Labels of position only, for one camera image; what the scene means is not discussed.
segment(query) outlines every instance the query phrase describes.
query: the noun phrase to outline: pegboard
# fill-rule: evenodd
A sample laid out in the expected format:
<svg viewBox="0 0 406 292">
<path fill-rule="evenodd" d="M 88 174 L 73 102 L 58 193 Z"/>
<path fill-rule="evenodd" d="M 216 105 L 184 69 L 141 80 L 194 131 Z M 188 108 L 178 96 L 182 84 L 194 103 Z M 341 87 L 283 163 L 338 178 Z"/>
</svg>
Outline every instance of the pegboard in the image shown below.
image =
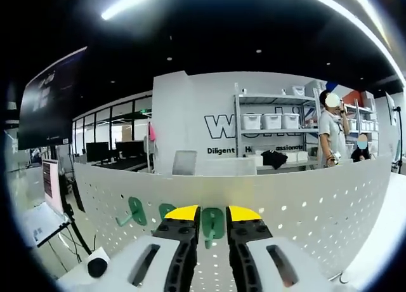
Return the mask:
<svg viewBox="0 0 406 292">
<path fill-rule="evenodd" d="M 334 168 L 279 175 L 204 177 L 132 173 L 75 164 L 79 192 L 98 240 L 111 256 L 160 223 L 159 205 L 237 205 L 261 214 L 274 236 L 295 242 L 320 265 L 326 278 L 344 270 L 370 234 L 388 187 L 391 159 L 380 157 Z M 128 198 L 143 205 L 147 225 L 118 226 L 130 213 Z M 226 236 L 204 247 L 190 291 L 236 291 Z"/>
</svg>

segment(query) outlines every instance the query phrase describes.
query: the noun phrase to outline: woman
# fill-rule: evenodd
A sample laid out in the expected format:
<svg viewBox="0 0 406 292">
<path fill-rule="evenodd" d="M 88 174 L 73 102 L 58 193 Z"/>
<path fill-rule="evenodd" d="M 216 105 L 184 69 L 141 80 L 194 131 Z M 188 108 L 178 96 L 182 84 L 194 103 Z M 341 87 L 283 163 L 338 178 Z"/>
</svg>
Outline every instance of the woman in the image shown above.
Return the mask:
<svg viewBox="0 0 406 292">
<path fill-rule="evenodd" d="M 360 149 L 360 147 L 357 147 L 357 149 L 355 149 L 354 152 L 352 153 L 351 158 L 353 159 L 354 163 L 359 162 L 359 161 L 369 160 L 370 154 L 369 154 L 368 145 L 365 149 Z"/>
</svg>

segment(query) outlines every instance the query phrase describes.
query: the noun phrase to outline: metal shelf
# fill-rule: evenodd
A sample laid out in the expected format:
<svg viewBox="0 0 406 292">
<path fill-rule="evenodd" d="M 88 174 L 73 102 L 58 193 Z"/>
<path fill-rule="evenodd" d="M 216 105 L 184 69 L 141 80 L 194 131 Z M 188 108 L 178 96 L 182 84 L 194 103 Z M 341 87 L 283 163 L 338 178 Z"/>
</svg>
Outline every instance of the metal shelf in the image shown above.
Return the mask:
<svg viewBox="0 0 406 292">
<path fill-rule="evenodd" d="M 349 111 L 351 111 L 351 112 L 356 112 L 357 111 L 357 106 L 350 105 L 350 104 L 346 103 L 345 107 L 347 107 L 347 109 Z M 372 113 L 374 113 L 374 111 L 363 108 L 363 107 L 358 107 L 358 109 L 359 109 L 360 113 L 363 113 L 363 114 L 372 114 Z"/>
<path fill-rule="evenodd" d="M 272 166 L 257 166 L 256 170 L 257 171 L 279 170 L 279 169 L 296 168 L 296 167 L 302 167 L 302 166 L 315 166 L 317 164 L 318 164 L 317 158 L 310 157 L 309 160 L 304 161 L 304 162 L 285 163 L 278 169 L 274 169 Z"/>
<path fill-rule="evenodd" d="M 264 133 L 318 133 L 318 129 L 254 129 L 254 130 L 241 130 L 242 135 L 262 135 Z"/>
<path fill-rule="evenodd" d="M 315 99 L 293 95 L 240 94 L 240 105 L 315 105 Z"/>
</svg>

